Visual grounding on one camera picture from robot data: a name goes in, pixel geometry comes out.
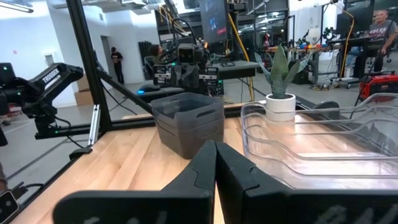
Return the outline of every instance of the black shirt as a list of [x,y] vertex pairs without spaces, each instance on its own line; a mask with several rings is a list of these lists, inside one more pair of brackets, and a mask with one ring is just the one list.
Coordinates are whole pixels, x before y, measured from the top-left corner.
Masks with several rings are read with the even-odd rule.
[[[119,52],[113,52],[112,54],[111,54],[111,58],[112,59],[122,59],[123,58],[123,56],[122,56],[122,54],[121,53],[119,53]],[[121,61],[113,61],[113,63],[114,63],[114,66],[121,66],[122,65],[122,62]]]

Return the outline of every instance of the potted plant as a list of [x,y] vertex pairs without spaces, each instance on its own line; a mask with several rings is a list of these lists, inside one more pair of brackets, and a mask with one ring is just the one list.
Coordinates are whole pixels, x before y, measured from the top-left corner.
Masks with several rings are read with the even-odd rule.
[[267,119],[272,121],[290,121],[294,119],[296,96],[291,93],[286,93],[286,88],[293,81],[294,76],[307,66],[311,55],[312,53],[301,62],[295,63],[289,70],[289,63],[291,62],[294,53],[292,53],[292,56],[287,59],[284,48],[279,46],[274,58],[269,55],[272,65],[271,72],[269,72],[262,64],[261,56],[255,54],[256,61],[261,66],[262,71],[266,76],[266,80],[271,85],[272,90],[272,94],[266,96]]

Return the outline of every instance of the gray t-shirt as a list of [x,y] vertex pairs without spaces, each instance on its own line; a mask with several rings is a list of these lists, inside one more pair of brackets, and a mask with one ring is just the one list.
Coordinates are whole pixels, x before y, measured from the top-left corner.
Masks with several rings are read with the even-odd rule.
[[386,35],[386,32],[390,27],[391,22],[392,21],[390,20],[386,20],[381,25],[377,23],[371,25],[371,28],[369,30],[369,35],[375,39],[379,39],[379,38],[389,37],[391,34],[395,34],[397,24],[395,22],[392,22],[389,33],[388,35]]

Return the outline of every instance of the white pot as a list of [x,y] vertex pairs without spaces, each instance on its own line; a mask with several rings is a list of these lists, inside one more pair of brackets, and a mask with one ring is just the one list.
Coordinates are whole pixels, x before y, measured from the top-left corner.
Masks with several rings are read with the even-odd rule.
[[269,94],[266,96],[266,117],[271,121],[290,121],[294,119],[295,112],[291,113],[273,113],[273,112],[286,112],[296,110],[296,96],[290,93],[286,95],[291,96],[289,99],[273,99]]

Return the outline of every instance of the cardboard box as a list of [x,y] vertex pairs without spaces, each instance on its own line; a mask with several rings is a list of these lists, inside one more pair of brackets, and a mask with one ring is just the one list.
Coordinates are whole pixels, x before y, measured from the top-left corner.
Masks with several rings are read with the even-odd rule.
[[93,105],[93,97],[91,96],[91,91],[79,91],[75,93],[76,103],[78,106],[81,105]]
[[77,87],[78,87],[79,91],[90,90],[90,87],[88,86],[88,80],[87,80],[86,74],[83,75],[83,78],[77,80]]

